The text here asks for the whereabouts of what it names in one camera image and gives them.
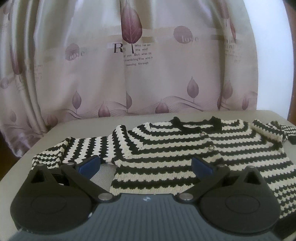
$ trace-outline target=pink curtain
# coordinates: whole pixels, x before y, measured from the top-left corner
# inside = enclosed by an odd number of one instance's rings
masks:
[[[17,156],[70,120],[257,105],[243,0],[10,0],[0,45],[0,130]]]

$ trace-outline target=metal bolt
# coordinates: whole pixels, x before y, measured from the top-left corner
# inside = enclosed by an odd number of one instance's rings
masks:
[[[181,193],[179,195],[179,198],[182,199],[183,201],[190,201],[193,199],[193,195],[190,193]]]
[[[101,201],[109,201],[113,198],[113,195],[111,193],[101,193],[98,198]]]

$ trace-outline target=gray surface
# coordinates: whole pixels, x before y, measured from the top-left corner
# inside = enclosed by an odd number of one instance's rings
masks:
[[[182,121],[201,121],[216,116],[224,120],[242,119],[252,122],[259,119],[264,123],[278,121],[281,124],[292,125],[278,114],[271,111],[227,111],[227,112],[197,112],[191,114],[159,114],[123,116],[116,118],[96,118],[87,120],[75,120],[59,124],[38,141],[19,161],[8,174],[0,181],[0,240],[6,241],[17,230],[10,216],[10,204],[27,177],[32,165],[32,158],[39,152],[54,146],[66,137],[87,138],[109,135],[117,125],[126,125],[127,129],[145,122],[169,121],[178,116]],[[289,142],[284,143],[284,149],[288,157],[295,163],[296,148]]]
[[[44,241],[44,236],[20,231],[11,239],[27,240]],[[280,241],[271,232],[254,237],[223,233],[206,223],[193,205],[180,204],[166,194],[123,194],[114,203],[100,204],[91,218],[78,228],[47,235],[45,240]]]
[[[106,191],[110,191],[111,182],[116,171],[115,165],[102,164],[100,170],[91,178],[91,181]]]

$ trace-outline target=black and white striped knit garment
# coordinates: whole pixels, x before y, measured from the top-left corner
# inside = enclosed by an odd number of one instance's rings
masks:
[[[175,117],[129,131],[117,126],[107,137],[66,138],[36,155],[33,167],[44,163],[55,168],[99,155],[102,162],[117,165],[110,189],[117,195],[184,192],[199,182],[191,169],[193,155],[231,170],[253,165],[274,191],[281,205],[280,218],[293,216],[296,220],[296,167],[283,150],[286,139],[296,144],[296,128],[278,122],[255,120],[250,124],[212,117],[184,123]]]

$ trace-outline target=purple leaf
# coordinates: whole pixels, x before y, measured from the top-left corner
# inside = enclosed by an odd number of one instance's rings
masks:
[[[168,112],[169,110],[168,110],[167,104],[161,100],[159,105],[155,109],[155,113],[160,114],[160,113],[168,113]]]
[[[192,32],[185,26],[178,26],[175,28],[174,38],[181,44],[188,44],[193,41]]]
[[[3,13],[6,15],[6,14],[9,14],[10,12],[10,2],[7,2],[3,8]]]
[[[246,95],[244,95],[244,99],[242,101],[242,109],[246,110],[249,106],[249,99],[247,98]]]
[[[12,50],[12,46],[10,45],[10,58],[11,58],[11,65],[14,74],[20,75],[22,73],[22,66],[20,65],[20,60],[16,51]]]
[[[70,44],[69,47],[66,48],[66,51],[65,51],[65,59],[66,60],[74,60],[76,59],[78,56],[79,56],[79,47],[77,44]]]
[[[73,95],[72,98],[72,105],[74,106],[75,109],[78,109],[81,105],[81,97],[76,91],[75,94]]]
[[[126,108],[129,109],[131,107],[131,105],[133,104],[131,97],[129,96],[129,94],[126,92]]]
[[[12,0],[9,6],[9,14],[8,14],[8,21],[10,21],[10,16],[12,15],[13,5],[15,3],[15,0]]]
[[[49,115],[47,117],[47,124],[51,127],[55,127],[58,123],[58,119],[55,115]]]
[[[9,86],[9,80],[7,78],[3,78],[0,82],[0,87],[2,89],[7,89]]]
[[[231,33],[232,33],[234,42],[236,42],[237,37],[236,37],[236,33],[235,33],[235,28],[234,28],[234,25],[233,25],[233,22],[231,21],[231,19],[230,19],[230,29],[231,29]]]
[[[98,116],[99,117],[110,117],[111,116],[110,111],[104,102],[101,104],[101,107],[98,111]]]
[[[17,116],[13,110],[10,111],[9,119],[14,123],[17,121]]]
[[[254,92],[254,91],[250,91],[248,93],[248,95],[249,95],[250,98],[253,98],[253,99],[257,99],[258,98],[258,94],[256,92]]]
[[[186,103],[183,103],[183,102],[177,102],[177,103],[173,103],[171,105],[168,104],[168,107],[169,107],[170,113],[179,112],[179,111],[181,111],[181,110],[183,110],[185,108],[193,108],[193,109],[202,111],[201,109],[198,109],[193,105],[186,104]]]
[[[218,0],[219,1],[219,11],[220,11],[220,15],[223,19],[229,19],[229,12],[228,12],[228,7],[227,7],[227,3],[225,0]]]
[[[195,98],[198,95],[199,88],[193,77],[191,77],[191,80],[188,83],[187,86],[187,93],[191,98]]]
[[[233,88],[231,86],[230,81],[226,82],[226,84],[223,87],[222,96],[224,99],[229,99],[232,96]]]
[[[128,1],[121,13],[121,32],[123,40],[131,44],[133,52],[133,44],[142,36],[142,24],[136,10],[130,6]]]
[[[27,121],[27,125],[32,129],[32,126],[30,124],[30,121],[29,121],[29,118],[28,117],[26,117],[26,121]]]
[[[221,107],[221,99],[222,99],[222,95],[220,94],[220,96],[218,98],[218,101],[217,101],[217,107],[218,107],[218,109],[220,109],[220,107]]]

